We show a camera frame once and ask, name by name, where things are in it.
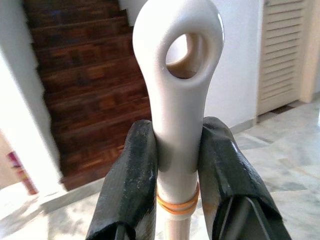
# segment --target rubber band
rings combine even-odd
[[[195,211],[198,203],[199,193],[200,193],[200,186],[199,186],[199,183],[197,183],[195,195],[185,203],[173,204],[173,203],[166,202],[160,198],[158,192],[156,193],[156,200],[163,209],[165,209],[167,212],[173,215],[187,215]]]

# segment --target pole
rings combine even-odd
[[[186,34],[187,55],[166,64]],[[223,48],[223,27],[210,0],[149,0],[133,30],[134,53],[148,89],[157,141],[157,200],[165,238],[188,240],[195,211],[198,151],[208,87]]]

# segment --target wooden staircase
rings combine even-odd
[[[68,190],[102,178],[132,123],[151,119],[117,0],[24,0]]]

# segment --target door frame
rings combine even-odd
[[[320,54],[320,0],[312,0],[307,12],[308,29],[305,37],[301,71],[300,101],[310,103],[314,98]]]

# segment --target handle hole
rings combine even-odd
[[[168,71],[179,79],[191,79],[204,62],[204,41],[196,33],[179,36],[170,46],[165,64]]]

